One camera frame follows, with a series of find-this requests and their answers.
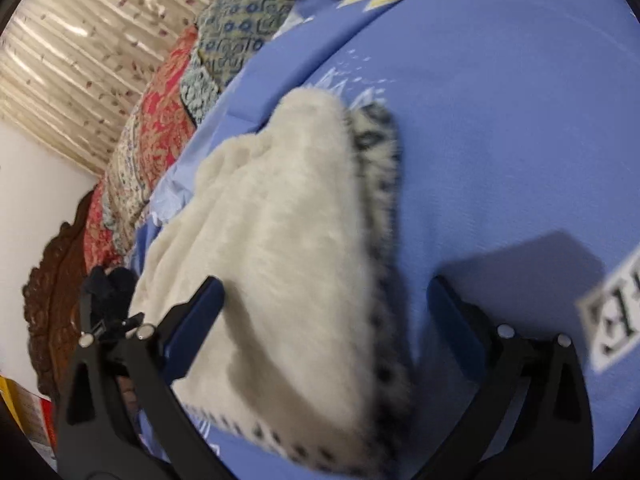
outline white label with black text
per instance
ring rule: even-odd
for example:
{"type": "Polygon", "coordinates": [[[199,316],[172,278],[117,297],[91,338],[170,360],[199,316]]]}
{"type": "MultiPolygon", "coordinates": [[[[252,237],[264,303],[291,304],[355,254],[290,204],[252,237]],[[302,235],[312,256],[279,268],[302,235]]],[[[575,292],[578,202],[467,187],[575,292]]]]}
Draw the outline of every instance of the white label with black text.
{"type": "Polygon", "coordinates": [[[576,305],[591,365],[603,372],[640,343],[640,246],[576,305]]]}

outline red floral pillow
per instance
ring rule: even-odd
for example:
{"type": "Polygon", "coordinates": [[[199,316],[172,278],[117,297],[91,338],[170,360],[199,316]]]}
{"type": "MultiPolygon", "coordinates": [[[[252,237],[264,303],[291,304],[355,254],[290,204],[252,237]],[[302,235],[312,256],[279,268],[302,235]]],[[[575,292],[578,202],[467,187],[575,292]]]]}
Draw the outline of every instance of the red floral pillow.
{"type": "Polygon", "coordinates": [[[124,127],[92,197],[84,232],[87,269],[122,262],[146,219],[151,193],[194,133],[179,84],[197,36],[194,25],[184,30],[124,127]]]}

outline cream plush fabric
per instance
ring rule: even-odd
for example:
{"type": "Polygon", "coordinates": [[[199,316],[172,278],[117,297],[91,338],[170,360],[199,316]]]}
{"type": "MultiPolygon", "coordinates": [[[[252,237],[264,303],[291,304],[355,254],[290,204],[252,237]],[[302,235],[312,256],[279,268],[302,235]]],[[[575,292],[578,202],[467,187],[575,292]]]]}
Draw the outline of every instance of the cream plush fabric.
{"type": "MultiPolygon", "coordinates": [[[[180,401],[311,468],[371,476],[387,458],[381,307],[349,124],[337,98],[297,89],[259,135],[219,146],[151,245],[130,312],[157,323],[217,276],[225,306],[174,383],[180,401]]],[[[402,411],[404,378],[391,396],[402,411]]]]}

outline carved wooden headboard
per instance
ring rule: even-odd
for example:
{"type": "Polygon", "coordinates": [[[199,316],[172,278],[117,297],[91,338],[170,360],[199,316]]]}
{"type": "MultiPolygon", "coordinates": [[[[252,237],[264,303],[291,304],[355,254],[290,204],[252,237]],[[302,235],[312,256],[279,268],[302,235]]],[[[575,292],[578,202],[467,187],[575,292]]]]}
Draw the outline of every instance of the carved wooden headboard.
{"type": "Polygon", "coordinates": [[[82,239],[93,191],[78,204],[73,225],[64,222],[31,269],[22,288],[24,319],[29,325],[29,356],[39,391],[57,402],[79,331],[79,291],[86,276],[82,239]]]}

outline floral curtain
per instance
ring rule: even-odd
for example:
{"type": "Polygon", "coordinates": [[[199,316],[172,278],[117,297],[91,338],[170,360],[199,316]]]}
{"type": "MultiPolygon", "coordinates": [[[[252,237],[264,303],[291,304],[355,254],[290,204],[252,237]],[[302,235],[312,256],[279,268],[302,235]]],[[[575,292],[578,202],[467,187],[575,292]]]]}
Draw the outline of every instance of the floral curtain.
{"type": "Polygon", "coordinates": [[[23,0],[0,37],[0,120],[101,173],[180,32],[211,0],[23,0]]]}

